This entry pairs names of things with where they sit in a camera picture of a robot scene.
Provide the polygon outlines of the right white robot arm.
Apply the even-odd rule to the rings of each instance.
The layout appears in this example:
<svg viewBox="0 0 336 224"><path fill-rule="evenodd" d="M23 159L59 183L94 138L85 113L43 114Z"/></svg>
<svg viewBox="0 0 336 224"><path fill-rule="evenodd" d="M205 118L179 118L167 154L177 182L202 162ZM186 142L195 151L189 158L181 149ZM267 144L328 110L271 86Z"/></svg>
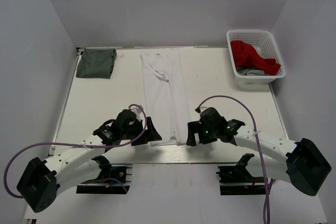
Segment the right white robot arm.
<svg viewBox="0 0 336 224"><path fill-rule="evenodd" d="M200 113L198 121L187 124L188 146L209 144L220 140L264 155L246 153L237 163L218 167L217 175L222 195L261 195L263 174L269 179L292 184L308 196L316 196L331 172L331 166L313 141L281 140L257 133L244 122L226 120L215 108Z"/></svg>

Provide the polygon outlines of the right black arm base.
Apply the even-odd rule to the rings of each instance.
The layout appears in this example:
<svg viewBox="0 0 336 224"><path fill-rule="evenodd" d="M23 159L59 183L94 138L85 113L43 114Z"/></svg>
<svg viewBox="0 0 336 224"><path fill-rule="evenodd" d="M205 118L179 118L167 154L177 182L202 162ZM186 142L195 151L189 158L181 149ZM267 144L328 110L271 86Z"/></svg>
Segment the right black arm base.
<svg viewBox="0 0 336 224"><path fill-rule="evenodd" d="M219 166L216 175L219 179L221 196L265 195L263 175L253 176L247 166L252 164L254 154L244 154L236 164Z"/></svg>

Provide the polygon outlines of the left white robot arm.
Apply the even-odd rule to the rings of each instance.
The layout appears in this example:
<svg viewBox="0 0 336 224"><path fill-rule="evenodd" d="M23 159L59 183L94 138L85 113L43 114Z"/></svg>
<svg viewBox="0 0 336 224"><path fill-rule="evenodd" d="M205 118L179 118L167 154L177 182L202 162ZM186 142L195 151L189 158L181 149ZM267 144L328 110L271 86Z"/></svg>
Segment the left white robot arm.
<svg viewBox="0 0 336 224"><path fill-rule="evenodd" d="M124 109L116 119L105 121L82 141L61 154L41 160L36 157L26 166L17 190L34 213L47 209L58 195L82 183L124 182L106 153L129 140L132 146L160 141L152 119L140 119L140 109Z"/></svg>

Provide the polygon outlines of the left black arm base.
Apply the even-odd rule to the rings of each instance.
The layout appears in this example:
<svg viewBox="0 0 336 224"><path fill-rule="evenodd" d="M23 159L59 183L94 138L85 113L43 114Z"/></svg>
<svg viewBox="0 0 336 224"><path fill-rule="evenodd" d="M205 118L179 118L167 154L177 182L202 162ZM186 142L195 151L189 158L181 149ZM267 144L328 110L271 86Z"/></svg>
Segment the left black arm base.
<svg viewBox="0 0 336 224"><path fill-rule="evenodd" d="M99 167L96 178L79 184L77 194L91 195L126 195L130 189L132 165L111 164L105 157L92 158Z"/></svg>

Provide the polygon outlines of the white t shirt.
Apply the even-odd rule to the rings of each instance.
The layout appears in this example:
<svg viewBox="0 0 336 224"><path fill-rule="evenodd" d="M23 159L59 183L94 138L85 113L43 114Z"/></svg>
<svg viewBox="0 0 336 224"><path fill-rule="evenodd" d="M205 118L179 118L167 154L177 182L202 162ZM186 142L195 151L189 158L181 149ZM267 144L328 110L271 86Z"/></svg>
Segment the white t shirt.
<svg viewBox="0 0 336 224"><path fill-rule="evenodd" d="M152 146L186 145L191 121L178 49L141 53L147 115L161 136Z"/></svg>

